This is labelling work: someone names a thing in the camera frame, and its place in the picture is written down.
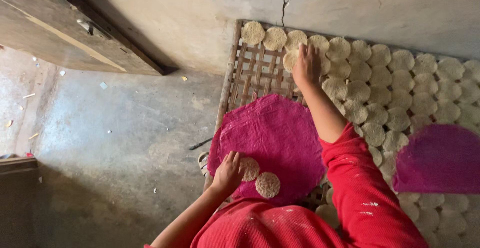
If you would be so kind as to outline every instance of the pink plastic sheet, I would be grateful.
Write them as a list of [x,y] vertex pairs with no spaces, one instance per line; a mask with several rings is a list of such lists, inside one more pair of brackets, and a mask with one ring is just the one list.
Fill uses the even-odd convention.
[[429,125],[412,135],[396,160],[399,192],[480,193],[480,138],[457,125]]
[[[267,95],[226,113],[213,137],[208,171],[215,170],[231,150],[244,152],[260,165],[260,173],[273,172],[280,192],[269,201],[291,204],[308,195],[325,173],[322,147],[308,108],[280,95]],[[262,198],[255,181],[242,182],[233,195]]]

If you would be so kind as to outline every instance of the woven bamboo mat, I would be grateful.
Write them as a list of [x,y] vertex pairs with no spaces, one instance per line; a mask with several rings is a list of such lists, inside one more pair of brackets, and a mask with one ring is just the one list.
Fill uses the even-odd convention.
[[[225,79],[223,82],[220,105],[216,120],[215,132],[220,128],[223,116],[240,106],[253,102],[268,94],[280,94],[293,101],[306,106],[302,93],[296,90],[292,74],[286,72],[283,67],[285,48],[280,51],[270,51],[265,48],[263,42],[257,45],[247,45],[240,39],[242,27],[249,20],[237,20],[233,32],[231,54],[228,60]],[[261,24],[265,30],[270,24]],[[283,28],[286,32],[295,30]],[[318,33],[304,31],[307,36]],[[323,35],[328,39],[334,36]],[[317,186],[298,205],[315,211],[325,204],[327,185]]]

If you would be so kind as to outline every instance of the person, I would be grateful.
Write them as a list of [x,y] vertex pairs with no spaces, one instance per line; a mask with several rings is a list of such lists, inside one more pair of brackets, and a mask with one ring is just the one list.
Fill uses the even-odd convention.
[[278,208],[266,199],[240,198],[214,214],[242,181],[242,155],[231,151],[204,193],[145,248],[428,246],[383,180],[365,140],[322,90],[318,50],[300,44],[292,73],[323,147],[340,234],[306,208]]

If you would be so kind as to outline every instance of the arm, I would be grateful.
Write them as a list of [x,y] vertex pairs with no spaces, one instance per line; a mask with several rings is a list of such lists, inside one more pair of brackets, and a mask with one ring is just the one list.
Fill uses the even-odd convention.
[[344,238],[358,247],[426,247],[375,166],[367,143],[321,89],[317,60],[312,47],[300,46],[293,78],[321,139],[322,158],[334,187],[333,204]]
[[240,185],[241,154],[231,151],[215,172],[212,185],[156,237],[152,247],[189,247],[220,204]]

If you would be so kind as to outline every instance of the hand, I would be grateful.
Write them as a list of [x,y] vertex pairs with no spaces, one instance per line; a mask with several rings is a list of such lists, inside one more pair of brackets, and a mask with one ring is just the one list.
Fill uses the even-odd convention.
[[320,50],[312,45],[308,47],[300,43],[298,46],[297,63],[293,67],[293,80],[302,90],[305,86],[318,85],[320,78]]
[[235,151],[226,155],[216,169],[213,183],[209,189],[225,198],[233,194],[242,182],[243,174],[245,174],[245,169],[240,169],[241,157],[243,157],[243,154]]

